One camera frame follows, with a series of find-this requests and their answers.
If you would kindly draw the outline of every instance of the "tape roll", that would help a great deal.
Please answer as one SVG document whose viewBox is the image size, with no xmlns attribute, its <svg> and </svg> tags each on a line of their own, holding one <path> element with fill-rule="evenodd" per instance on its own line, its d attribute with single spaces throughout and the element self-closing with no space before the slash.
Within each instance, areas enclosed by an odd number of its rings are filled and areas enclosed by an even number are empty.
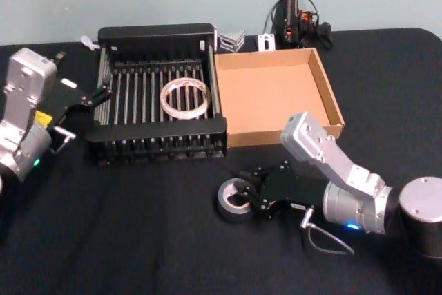
<svg viewBox="0 0 442 295">
<path fill-rule="evenodd" d="M 167 97 L 174 90 L 190 86 L 197 88 L 199 91 L 202 92 L 201 105 L 189 111 L 177 110 L 176 108 L 173 108 L 172 106 L 169 105 L 169 103 L 167 102 Z M 171 117 L 180 120 L 195 119 L 196 117 L 203 115 L 205 112 L 207 112 L 210 101 L 211 101 L 211 94 L 206 84 L 203 81 L 190 77 L 181 77 L 179 79 L 174 79 L 173 81 L 170 81 L 168 84 L 164 86 L 164 88 L 161 90 L 160 93 L 160 104 L 163 111 L 169 114 Z"/>
<path fill-rule="evenodd" d="M 235 204 L 230 201 L 231 196 L 239 193 L 236 186 L 246 187 L 251 184 L 241 178 L 233 178 L 221 184 L 218 189 L 218 211 L 227 220 L 242 222 L 250 219 L 253 209 L 250 202 L 244 201 Z"/>
</svg>

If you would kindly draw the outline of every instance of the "white cable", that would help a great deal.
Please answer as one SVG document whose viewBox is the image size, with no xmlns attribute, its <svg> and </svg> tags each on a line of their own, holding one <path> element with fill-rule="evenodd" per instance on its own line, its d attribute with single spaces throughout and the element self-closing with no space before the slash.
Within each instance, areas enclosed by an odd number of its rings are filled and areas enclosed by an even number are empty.
<svg viewBox="0 0 442 295">
<path fill-rule="evenodd" d="M 342 245 L 346 251 L 339 251 L 339 250 L 329 250 L 329 249 L 324 249 L 319 247 L 315 242 L 313 242 L 313 240 L 311 239 L 311 229 L 317 229 L 318 231 L 320 231 L 322 234 L 328 236 L 329 238 L 331 238 L 332 240 L 335 240 L 337 243 L 339 243 L 340 245 Z M 337 238 L 335 235 L 329 233 L 328 231 L 326 231 L 325 229 L 322 229 L 318 226 L 316 226 L 315 224 L 312 223 L 308 223 L 307 224 L 307 235 L 309 236 L 309 241 L 310 244 L 313 246 L 313 248 L 315 248 L 318 251 L 323 252 L 324 254 L 334 254 L 334 255 L 346 255 L 346 254 L 351 254 L 354 255 L 354 250 L 344 241 L 342 241 L 340 238 Z"/>
<path fill-rule="evenodd" d="M 92 42 L 92 39 L 90 39 L 90 37 L 89 37 L 89 36 L 86 36 L 86 35 L 81 36 L 81 38 L 80 38 L 80 42 L 81 42 L 85 47 L 89 48 L 91 51 L 98 50 L 98 49 L 101 48 L 100 45 L 98 45 L 98 44 L 94 44 L 94 43 Z"/>
</svg>

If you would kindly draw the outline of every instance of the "cardboard box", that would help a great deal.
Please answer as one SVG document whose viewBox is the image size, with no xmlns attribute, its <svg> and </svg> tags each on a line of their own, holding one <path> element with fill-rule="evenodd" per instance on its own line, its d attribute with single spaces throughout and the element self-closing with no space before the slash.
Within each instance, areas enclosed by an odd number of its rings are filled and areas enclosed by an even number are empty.
<svg viewBox="0 0 442 295">
<path fill-rule="evenodd" d="M 315 48 L 216 55 L 215 65 L 228 147 L 280 143 L 305 111 L 340 136 L 343 116 Z"/>
</svg>

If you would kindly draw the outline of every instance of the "black dish rack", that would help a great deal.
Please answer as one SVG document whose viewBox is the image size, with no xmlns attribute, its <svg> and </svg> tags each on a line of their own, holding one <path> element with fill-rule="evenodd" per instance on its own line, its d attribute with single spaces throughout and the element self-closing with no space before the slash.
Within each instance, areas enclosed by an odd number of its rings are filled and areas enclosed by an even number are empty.
<svg viewBox="0 0 442 295">
<path fill-rule="evenodd" d="M 227 121 L 222 116 L 216 79 L 215 27 L 209 23 L 108 27 L 98 32 L 101 49 L 98 86 L 112 97 L 95 109 L 86 134 L 101 164 L 220 157 L 226 154 Z M 204 115 L 177 120 L 160 106 L 160 91 L 178 77 L 204 81 L 212 95 Z M 192 109 L 201 92 L 181 88 L 170 103 Z"/>
</svg>

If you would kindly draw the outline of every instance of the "roll of tape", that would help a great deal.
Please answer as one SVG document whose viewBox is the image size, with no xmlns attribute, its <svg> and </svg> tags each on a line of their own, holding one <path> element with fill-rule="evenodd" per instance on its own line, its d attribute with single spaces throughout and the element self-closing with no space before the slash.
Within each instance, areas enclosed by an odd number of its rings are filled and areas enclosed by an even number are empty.
<svg viewBox="0 0 442 295">
<path fill-rule="evenodd" d="M 198 107 L 195 107 L 193 110 L 189 111 L 177 110 L 176 108 L 173 108 L 171 105 L 169 105 L 169 103 L 167 102 L 167 97 L 174 90 L 186 86 L 197 88 L 199 91 L 202 92 L 202 103 Z M 170 81 L 168 84 L 164 86 L 164 88 L 161 90 L 160 93 L 160 104 L 161 107 L 163 108 L 163 111 L 169 114 L 171 117 L 180 120 L 195 119 L 196 117 L 203 115 L 207 111 L 210 101 L 211 101 L 211 94 L 206 84 L 203 81 L 190 77 L 181 77 L 179 79 L 174 79 L 173 81 Z"/>
</svg>

